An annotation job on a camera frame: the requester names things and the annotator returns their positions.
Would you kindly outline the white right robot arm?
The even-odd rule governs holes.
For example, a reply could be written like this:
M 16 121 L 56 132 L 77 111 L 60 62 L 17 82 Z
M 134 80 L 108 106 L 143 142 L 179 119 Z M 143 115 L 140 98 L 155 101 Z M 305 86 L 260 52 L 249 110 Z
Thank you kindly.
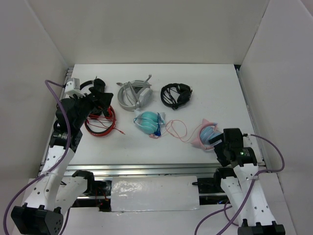
M 284 235 L 285 228 L 274 218 L 259 181 L 266 170 L 259 168 L 253 149 L 244 146 L 245 137 L 248 134 L 239 128 L 227 128 L 215 138 L 221 141 L 217 156 L 222 167 L 214 173 L 213 187 L 227 195 L 235 211 L 226 227 L 237 220 L 239 235 Z

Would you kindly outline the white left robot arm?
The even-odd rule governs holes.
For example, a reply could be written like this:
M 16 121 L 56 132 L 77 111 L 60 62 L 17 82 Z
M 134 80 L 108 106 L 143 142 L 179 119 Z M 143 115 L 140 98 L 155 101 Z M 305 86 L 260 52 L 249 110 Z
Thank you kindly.
M 96 190 L 94 175 L 78 170 L 61 186 L 64 173 L 80 143 L 81 127 L 96 108 L 109 108 L 112 93 L 90 88 L 89 94 L 58 99 L 56 121 L 49 141 L 48 156 L 40 175 L 25 188 L 32 192 L 23 205 L 14 206 L 10 217 L 22 235 L 59 235 L 64 215 L 80 194 Z

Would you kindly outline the grey gaming headset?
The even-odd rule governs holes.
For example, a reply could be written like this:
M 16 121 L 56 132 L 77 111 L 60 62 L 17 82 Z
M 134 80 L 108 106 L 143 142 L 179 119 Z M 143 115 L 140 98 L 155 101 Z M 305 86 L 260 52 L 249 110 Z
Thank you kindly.
M 119 105 L 127 111 L 134 111 L 146 106 L 153 95 L 153 90 L 149 80 L 152 75 L 149 74 L 146 80 L 134 80 L 126 83 L 118 82 L 120 87 L 117 99 Z

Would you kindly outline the small black headphones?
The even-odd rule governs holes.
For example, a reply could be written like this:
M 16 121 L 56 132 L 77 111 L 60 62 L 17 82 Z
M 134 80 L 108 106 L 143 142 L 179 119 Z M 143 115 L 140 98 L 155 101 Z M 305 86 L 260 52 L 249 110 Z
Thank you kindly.
M 179 96 L 175 99 L 171 92 L 177 93 Z M 185 105 L 191 98 L 192 89 L 190 86 L 182 83 L 170 83 L 162 87 L 160 98 L 162 103 L 173 110 Z

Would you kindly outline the aluminium rail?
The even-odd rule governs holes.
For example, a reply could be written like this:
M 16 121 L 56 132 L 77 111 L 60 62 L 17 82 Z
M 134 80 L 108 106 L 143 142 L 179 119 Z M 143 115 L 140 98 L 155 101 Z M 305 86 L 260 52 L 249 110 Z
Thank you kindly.
M 72 165 L 67 166 L 64 176 L 72 176 L 76 171 L 92 172 L 95 178 L 109 177 L 147 177 L 194 175 L 210 177 L 220 164 L 109 164 L 109 165 Z
M 237 74 L 237 77 L 238 77 L 238 81 L 239 81 L 239 84 L 241 86 L 242 93 L 243 93 L 243 96 L 244 96 L 244 99 L 245 99 L 247 111 L 249 113 L 251 125 L 252 125 L 252 128 L 253 128 L 253 133 L 258 135 L 259 134 L 259 132 L 258 132 L 259 130 L 258 130 L 256 121 L 255 121 L 255 117 L 254 117 L 252 109 L 251 109 L 251 105 L 250 105 L 250 102 L 249 102 L 249 99 L 248 99 L 248 96 L 247 96 L 246 89 L 244 87 L 242 76 L 240 74 L 241 65 L 234 65 L 234 67 L 235 67 L 235 71 L 236 71 L 236 74 Z M 268 153 L 266 151 L 266 143 L 267 142 L 264 141 L 263 139 L 260 139 L 260 138 L 257 138 L 257 137 L 255 137 L 255 139 L 256 139 L 256 142 L 257 142 L 259 150 L 260 150 L 260 156 L 261 156 L 261 159 L 262 159 L 261 165 L 265 166 L 266 168 L 271 168 L 272 164 L 270 163 L 270 161 L 268 159 Z
M 68 69 L 66 70 L 64 80 L 63 80 L 63 82 L 61 82 L 61 83 L 63 83 L 63 85 L 66 84 L 69 79 L 71 79 L 71 76 L 72 76 L 72 73 L 73 73 L 73 69 L 74 69 L 74 67 L 68 68 Z M 61 87 L 58 87 L 58 86 L 55 86 L 55 85 L 52 85 L 52 84 L 50 84 L 50 87 L 51 87 L 51 89 L 54 90 L 54 92 L 55 92 L 56 94 L 57 94 L 57 91 L 60 92 L 59 95 L 58 95 L 58 99 L 63 99 L 63 98 L 66 96 L 66 95 L 64 94 L 64 88 L 61 88 Z M 52 112 L 52 113 L 51 113 L 51 122 L 49 122 L 49 124 L 50 124 L 50 125 L 49 125 L 49 133 L 48 133 L 48 137 L 47 137 L 47 142 L 46 142 L 45 150 L 44 150 L 44 152 L 43 152 L 43 157 L 42 157 L 40 166 L 39 166 L 39 168 L 38 168 L 38 174 L 37 174 L 36 176 L 40 176 L 40 175 L 41 175 L 41 171 L 42 171 L 42 169 L 44 168 L 46 159 L 47 159 L 48 156 L 49 156 L 50 138 L 51 138 L 51 135 L 52 135 L 52 133 L 53 133 L 53 131 L 54 131 L 53 125 L 54 125 L 54 123 L 55 123 L 55 121 L 56 121 L 56 115 L 55 115 L 56 109 L 57 109 L 57 108 L 56 108 L 56 105 L 57 105 L 56 99 L 55 99 L 55 97 L 53 96 L 53 94 L 50 92 L 50 90 L 48 89 L 48 87 L 46 86 L 46 84 L 45 84 L 45 89 L 46 89 L 46 91 L 47 91 L 48 97 L 52 100 L 52 101 L 49 103 L 49 106 L 48 106 L 48 107 L 49 107 L 49 110 L 51 110 L 50 112 Z M 59 155 L 59 157 L 56 157 L 56 156 L 53 157 L 53 156 L 52 156 L 52 159 L 56 158 L 56 159 L 57 159 L 57 162 L 58 162 L 58 160 L 62 159 L 62 156 L 63 156 L 63 154 L 64 154 L 64 151 L 65 151 L 65 150 L 64 150 L 63 148 L 61 148 L 61 154 Z

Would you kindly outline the silver foil cover plate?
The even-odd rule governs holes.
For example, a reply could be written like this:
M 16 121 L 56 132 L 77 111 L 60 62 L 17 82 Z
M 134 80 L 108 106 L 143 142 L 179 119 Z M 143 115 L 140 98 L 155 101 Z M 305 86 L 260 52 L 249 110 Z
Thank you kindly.
M 196 176 L 115 177 L 113 212 L 192 211 L 200 208 Z

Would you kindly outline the teal cat-ear headphones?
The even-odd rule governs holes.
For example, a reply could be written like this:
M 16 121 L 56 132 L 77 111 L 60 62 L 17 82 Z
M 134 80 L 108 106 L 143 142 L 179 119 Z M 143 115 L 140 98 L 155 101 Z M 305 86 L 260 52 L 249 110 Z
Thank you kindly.
M 135 110 L 133 118 L 134 125 L 151 138 L 159 138 L 161 136 L 161 128 L 165 126 L 164 112 L 141 112 Z

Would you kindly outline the aluminium left side rail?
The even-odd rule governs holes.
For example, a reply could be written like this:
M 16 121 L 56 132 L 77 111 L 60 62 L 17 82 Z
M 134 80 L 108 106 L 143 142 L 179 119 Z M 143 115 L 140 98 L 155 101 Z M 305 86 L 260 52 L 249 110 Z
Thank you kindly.
M 68 69 L 66 70 L 64 80 L 63 80 L 63 82 L 61 82 L 61 83 L 63 83 L 63 85 L 66 84 L 69 79 L 71 79 L 71 76 L 72 76 L 72 73 L 73 73 L 73 69 L 74 69 L 74 67 L 68 68 Z M 50 87 L 51 87 L 51 89 L 54 90 L 54 92 L 55 92 L 56 94 L 57 94 L 57 91 L 60 92 L 59 95 L 58 95 L 58 99 L 63 99 L 63 98 L 66 96 L 66 95 L 64 94 L 64 88 L 61 88 L 61 87 L 58 87 L 58 86 L 55 86 L 55 85 L 52 85 L 52 84 L 50 84 Z M 49 156 L 50 138 L 51 138 L 51 135 L 52 135 L 52 133 L 53 133 L 53 131 L 54 131 L 53 125 L 54 125 L 54 123 L 55 123 L 55 121 L 56 121 L 56 115 L 55 115 L 56 109 L 57 109 L 57 108 L 56 108 L 56 105 L 57 105 L 56 99 L 55 99 L 55 97 L 53 96 L 53 94 L 50 92 L 50 90 L 48 89 L 48 87 L 46 86 L 46 84 L 45 84 L 45 89 L 46 89 L 46 91 L 47 91 L 48 97 L 52 100 L 52 101 L 49 103 L 49 106 L 48 106 L 48 107 L 49 107 L 49 110 L 51 110 L 50 112 L 52 112 L 52 113 L 51 113 L 51 122 L 49 122 L 49 124 L 50 124 L 50 125 L 49 125 L 49 133 L 48 133 L 48 137 L 47 137 L 47 142 L 46 142 L 45 150 L 44 150 L 44 152 L 43 152 L 43 157 L 42 157 L 40 166 L 39 166 L 39 168 L 38 168 L 38 174 L 37 174 L 36 176 L 40 176 L 40 175 L 41 175 L 41 171 L 42 171 L 42 169 L 44 168 L 46 159 L 47 159 L 48 156 Z M 65 150 L 64 150 L 63 148 L 61 148 L 61 154 L 59 155 L 59 157 L 56 157 L 56 156 L 53 157 L 53 156 L 52 156 L 52 159 L 56 158 L 56 159 L 57 159 L 57 162 L 58 162 L 58 160 L 62 159 L 62 156 L 63 156 L 63 154 L 64 154 L 64 151 L 65 151 Z

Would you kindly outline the aluminium front rail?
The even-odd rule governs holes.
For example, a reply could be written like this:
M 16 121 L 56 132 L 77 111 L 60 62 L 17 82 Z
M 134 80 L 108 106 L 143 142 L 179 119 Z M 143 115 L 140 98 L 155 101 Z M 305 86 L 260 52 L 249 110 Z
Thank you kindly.
M 95 178 L 109 177 L 147 177 L 194 175 L 210 177 L 220 164 L 109 164 L 109 165 L 72 165 L 67 166 L 64 176 L 72 176 L 76 171 L 92 172 Z

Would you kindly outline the pink and blue cat-ear headphones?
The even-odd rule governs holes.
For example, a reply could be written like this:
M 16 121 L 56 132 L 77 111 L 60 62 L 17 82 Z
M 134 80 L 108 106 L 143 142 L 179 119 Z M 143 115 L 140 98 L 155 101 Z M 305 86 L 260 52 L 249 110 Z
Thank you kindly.
M 183 125 L 184 130 L 185 130 L 183 135 L 179 135 L 178 131 L 174 128 L 174 125 L 177 123 Z M 217 134 L 221 133 L 218 130 L 218 124 L 214 122 L 209 122 L 208 120 L 203 119 L 202 123 L 198 127 L 196 127 L 195 130 L 192 132 L 192 134 L 188 137 L 188 130 L 187 130 L 185 123 L 181 120 L 174 119 L 174 120 L 168 121 L 168 123 L 165 125 L 165 131 L 161 133 L 160 137 L 162 137 L 165 134 L 169 134 L 183 143 L 188 143 L 188 144 L 191 144 L 195 148 L 202 149 L 204 151 L 209 151 L 209 150 L 214 149 L 214 146 L 209 144 L 209 139 L 213 137 L 215 133 Z

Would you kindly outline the red and black headphones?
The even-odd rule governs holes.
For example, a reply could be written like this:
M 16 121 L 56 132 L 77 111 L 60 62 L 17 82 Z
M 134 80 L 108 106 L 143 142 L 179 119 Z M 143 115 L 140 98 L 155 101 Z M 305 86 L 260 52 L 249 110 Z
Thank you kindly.
M 95 137 L 105 137 L 109 135 L 113 130 L 117 130 L 121 134 L 125 134 L 123 131 L 116 128 L 116 113 L 112 106 L 109 106 L 112 111 L 112 117 L 97 116 L 96 112 L 91 113 L 89 117 L 85 120 L 85 129 Z M 102 129 L 102 131 L 94 131 L 90 126 Z

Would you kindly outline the aluminium right side rail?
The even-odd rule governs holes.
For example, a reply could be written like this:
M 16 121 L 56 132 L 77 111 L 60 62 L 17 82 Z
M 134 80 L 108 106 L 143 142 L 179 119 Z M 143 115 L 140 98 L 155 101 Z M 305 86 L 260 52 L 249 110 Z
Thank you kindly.
M 236 74 L 237 74 L 237 77 L 238 77 L 238 81 L 239 81 L 239 84 L 241 86 L 242 93 L 243 93 L 243 96 L 244 96 L 244 99 L 245 99 L 247 111 L 249 113 L 251 125 L 252 125 L 252 128 L 253 128 L 253 133 L 258 135 L 259 134 L 259 132 L 258 132 L 259 130 L 258 130 L 256 121 L 255 121 L 255 117 L 254 117 L 252 109 L 251 109 L 251 105 L 250 105 L 250 102 L 249 102 L 249 99 L 248 99 L 248 96 L 247 96 L 246 89 L 244 87 L 242 76 L 240 74 L 241 65 L 234 65 L 234 67 L 235 67 L 235 71 L 236 71 Z M 265 166 L 266 168 L 271 168 L 272 164 L 270 163 L 270 161 L 268 159 L 268 153 L 266 151 L 266 143 L 267 142 L 264 141 L 263 139 L 260 139 L 260 138 L 257 138 L 257 137 L 255 137 L 255 139 L 256 139 L 256 142 L 257 142 L 259 150 L 260 150 L 260 156 L 261 156 L 261 159 L 262 159 L 261 165 Z

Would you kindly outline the black on-ear headphones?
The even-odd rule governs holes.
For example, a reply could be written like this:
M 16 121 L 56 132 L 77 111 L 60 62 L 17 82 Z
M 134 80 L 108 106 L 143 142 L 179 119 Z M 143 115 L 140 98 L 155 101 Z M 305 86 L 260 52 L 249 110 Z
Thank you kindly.
M 100 79 L 95 78 L 94 80 L 88 80 L 80 85 L 80 91 L 84 94 L 104 93 L 106 83 Z

